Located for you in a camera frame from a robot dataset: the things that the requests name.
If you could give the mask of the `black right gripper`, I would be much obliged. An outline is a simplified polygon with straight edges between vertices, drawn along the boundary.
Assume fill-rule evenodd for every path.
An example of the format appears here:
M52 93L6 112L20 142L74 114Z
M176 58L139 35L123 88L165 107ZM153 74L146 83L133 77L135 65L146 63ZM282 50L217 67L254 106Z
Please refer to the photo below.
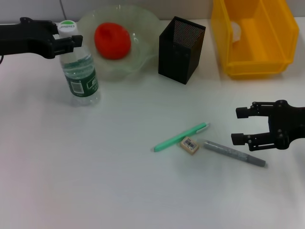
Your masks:
M296 139L305 137L305 109L293 107L286 100L252 102L250 108L236 108L238 119L251 116L268 116L269 133L245 135L231 134L234 146L248 144L250 151L285 150Z

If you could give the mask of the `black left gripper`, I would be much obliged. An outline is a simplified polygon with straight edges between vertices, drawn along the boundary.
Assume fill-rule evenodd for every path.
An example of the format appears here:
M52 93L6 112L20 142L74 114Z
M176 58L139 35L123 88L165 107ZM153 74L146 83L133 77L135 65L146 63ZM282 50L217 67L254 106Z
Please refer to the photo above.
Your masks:
M53 59L82 46L82 35L60 38L58 34L52 21L21 17L20 23L0 26L0 54L34 53Z

